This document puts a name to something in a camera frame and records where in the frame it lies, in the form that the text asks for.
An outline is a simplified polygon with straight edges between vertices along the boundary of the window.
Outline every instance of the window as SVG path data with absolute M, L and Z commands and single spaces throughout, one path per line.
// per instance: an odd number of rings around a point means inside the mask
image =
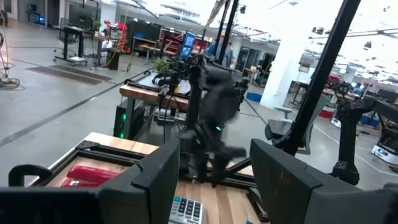
M 12 13 L 11 1 L 12 0 L 4 0 L 4 10 L 8 13 Z

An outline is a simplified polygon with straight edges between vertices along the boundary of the concrete floor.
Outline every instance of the concrete floor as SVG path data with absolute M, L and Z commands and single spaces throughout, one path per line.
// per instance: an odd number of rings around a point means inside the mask
M 15 65 L 9 75 L 19 78 L 25 90 L 0 91 L 0 185 L 7 185 L 8 172 L 15 165 L 47 167 L 90 132 L 112 135 L 115 106 L 121 101 L 118 83 L 148 68 L 143 59 L 134 58 L 130 72 L 122 72 L 130 59 L 125 56 L 121 57 L 119 71 L 96 72 L 111 77 L 109 82 L 95 86 L 73 83 L 26 70 L 54 65 L 53 49 L 62 47 L 54 30 L 11 21 L 6 35 L 9 60 Z M 87 45 L 90 53 L 91 44 Z M 262 92 L 256 87 L 250 91 Z M 252 138 L 266 141 L 264 128 L 268 119 L 282 117 L 281 112 L 244 101 L 240 114 L 228 125 L 226 143 L 249 149 Z M 160 139 L 162 132 L 158 127 L 151 128 L 151 132 Z M 312 154 L 297 157 L 330 172 L 338 157 L 340 130 L 329 125 L 328 120 L 317 118 L 312 134 Z M 369 154 L 376 141 L 377 136 L 357 137 L 356 165 L 361 174 L 358 187 L 362 189 L 398 182 L 398 175 L 387 164 Z

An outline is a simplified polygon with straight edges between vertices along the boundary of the calculator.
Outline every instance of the calculator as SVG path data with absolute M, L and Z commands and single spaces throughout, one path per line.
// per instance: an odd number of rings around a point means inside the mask
M 203 205 L 195 200 L 175 196 L 170 212 L 169 224 L 201 224 Z

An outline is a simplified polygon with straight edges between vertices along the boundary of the floor mat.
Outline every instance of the floor mat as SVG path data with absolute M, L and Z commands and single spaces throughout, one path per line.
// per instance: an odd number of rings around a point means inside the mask
M 101 82 L 106 82 L 111 80 L 111 78 L 109 77 L 104 77 L 102 75 L 95 75 L 89 72 L 84 72 L 81 70 L 69 68 L 62 65 L 53 65 L 49 67 L 34 67 L 34 68 L 28 68 L 28 70 L 86 85 L 97 85 Z

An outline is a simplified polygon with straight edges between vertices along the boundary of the blue bin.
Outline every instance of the blue bin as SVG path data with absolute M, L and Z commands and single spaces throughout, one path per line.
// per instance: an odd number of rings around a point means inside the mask
M 247 93 L 246 98 L 254 102 L 260 102 L 261 96 L 261 94 L 257 93 Z

